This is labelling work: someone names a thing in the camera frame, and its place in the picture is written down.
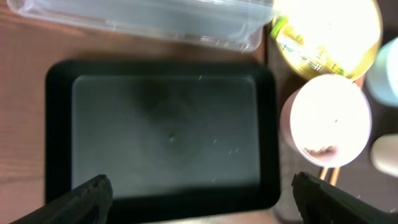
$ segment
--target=yellow plate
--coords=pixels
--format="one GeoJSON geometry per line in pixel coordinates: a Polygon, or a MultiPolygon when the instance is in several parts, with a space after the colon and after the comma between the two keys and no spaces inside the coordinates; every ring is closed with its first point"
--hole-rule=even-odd
{"type": "MultiPolygon", "coordinates": [[[[377,19],[377,21],[379,21],[380,37],[379,37],[379,40],[377,40],[377,42],[367,52],[365,52],[363,54],[361,62],[352,71],[352,74],[353,74],[353,76],[351,78],[352,80],[359,79],[371,67],[374,60],[376,59],[377,53],[379,52],[379,48],[380,48],[381,40],[382,40],[383,25],[382,25],[382,19],[381,19],[379,5],[377,4],[377,2],[375,0],[367,0],[367,1],[373,2],[374,10],[376,10],[376,12],[377,12],[377,18],[374,18],[374,19],[377,19]]],[[[289,15],[276,16],[274,18],[274,20],[272,21],[273,27],[275,26],[275,24],[279,21],[279,19],[282,16],[289,16],[289,15]]],[[[289,64],[289,66],[304,79],[310,80],[318,75],[321,75],[319,72],[317,72],[316,70],[309,67],[302,60],[297,60],[297,56],[294,55],[294,53],[282,50],[282,47],[279,44],[277,44],[277,46],[278,46],[279,52],[282,54],[283,58],[285,58],[285,61],[289,64]]]]}

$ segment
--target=pink cup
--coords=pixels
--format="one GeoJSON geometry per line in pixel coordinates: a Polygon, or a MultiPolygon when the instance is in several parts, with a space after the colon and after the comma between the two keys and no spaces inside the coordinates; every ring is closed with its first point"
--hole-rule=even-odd
{"type": "Polygon", "coordinates": [[[364,149],[371,111],[362,90],[340,75],[320,75],[293,93],[280,115],[289,146],[320,167],[341,167],[364,149]],[[331,153],[314,153],[333,149],[331,153]]]}

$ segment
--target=black tray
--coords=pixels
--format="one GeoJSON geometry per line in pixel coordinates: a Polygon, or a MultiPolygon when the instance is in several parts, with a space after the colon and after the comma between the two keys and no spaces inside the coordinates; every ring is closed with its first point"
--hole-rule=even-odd
{"type": "Polygon", "coordinates": [[[45,197],[106,174],[108,223],[270,208],[275,83],[236,63],[65,61],[46,80],[45,197]]]}

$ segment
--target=chopsticks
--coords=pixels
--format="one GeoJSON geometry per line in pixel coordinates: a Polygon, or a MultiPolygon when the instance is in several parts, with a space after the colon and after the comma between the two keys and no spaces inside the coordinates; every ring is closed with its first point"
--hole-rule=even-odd
{"type": "MultiPolygon", "coordinates": [[[[319,179],[325,180],[328,171],[329,171],[329,167],[324,167],[319,175],[319,179]]],[[[340,167],[336,167],[333,169],[333,171],[331,173],[329,184],[331,184],[333,186],[336,185],[339,173],[340,173],[340,167]]]]}

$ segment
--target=transparent lid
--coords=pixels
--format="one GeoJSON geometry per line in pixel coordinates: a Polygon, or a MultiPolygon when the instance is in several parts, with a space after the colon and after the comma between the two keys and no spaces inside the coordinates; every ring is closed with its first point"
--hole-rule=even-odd
{"type": "Polygon", "coordinates": [[[250,51],[273,0],[8,0],[23,16],[250,51]]]}

